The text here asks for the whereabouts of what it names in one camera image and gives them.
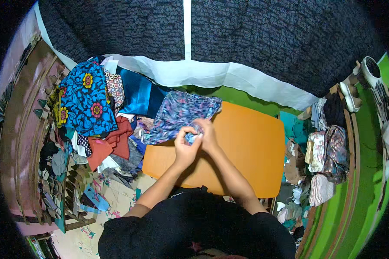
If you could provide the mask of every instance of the tiled floor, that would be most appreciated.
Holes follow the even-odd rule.
[[[59,256],[63,259],[96,258],[98,259],[98,240],[104,230],[104,223],[113,218],[119,218],[135,205],[136,189],[144,193],[156,180],[148,175],[139,175],[132,184],[134,190],[100,174],[92,186],[109,203],[108,211],[102,211],[94,224],[81,227],[63,234],[54,231],[52,241]]]

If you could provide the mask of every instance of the yellow flower print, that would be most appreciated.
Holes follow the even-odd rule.
[[[107,104],[109,104],[109,93],[106,87],[105,87],[105,96],[107,97]]]
[[[91,88],[91,85],[93,83],[93,80],[92,80],[92,75],[89,74],[89,73],[85,73],[85,76],[84,76],[84,86],[85,88]]]
[[[61,107],[61,109],[59,110],[61,124],[66,123],[68,113],[69,113],[69,110],[66,107]]]

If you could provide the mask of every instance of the dark patterned wall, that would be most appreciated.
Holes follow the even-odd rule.
[[[192,59],[236,62],[322,97],[385,50],[351,1],[192,1]]]
[[[93,55],[185,58],[183,0],[39,1],[53,47],[75,62]]]

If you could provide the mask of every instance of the person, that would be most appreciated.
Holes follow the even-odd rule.
[[[127,214],[105,223],[98,243],[100,258],[294,258],[292,236],[262,206],[219,147],[212,122],[196,119],[195,123],[203,132],[182,127],[170,168]],[[188,132],[197,135],[191,146],[184,138]],[[200,147],[216,163],[236,203],[208,193],[204,186],[172,192]]]

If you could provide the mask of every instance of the hand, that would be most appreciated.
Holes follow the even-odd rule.
[[[185,170],[193,163],[196,158],[197,150],[202,144],[202,136],[198,135],[190,146],[185,139],[187,132],[197,135],[197,132],[193,127],[182,127],[177,134],[176,140],[174,140],[174,145],[176,147],[176,160],[174,163],[182,170]]]
[[[197,118],[194,122],[200,125],[203,129],[203,144],[202,149],[207,153],[211,153],[216,150],[219,145],[216,140],[215,128],[210,120]]]

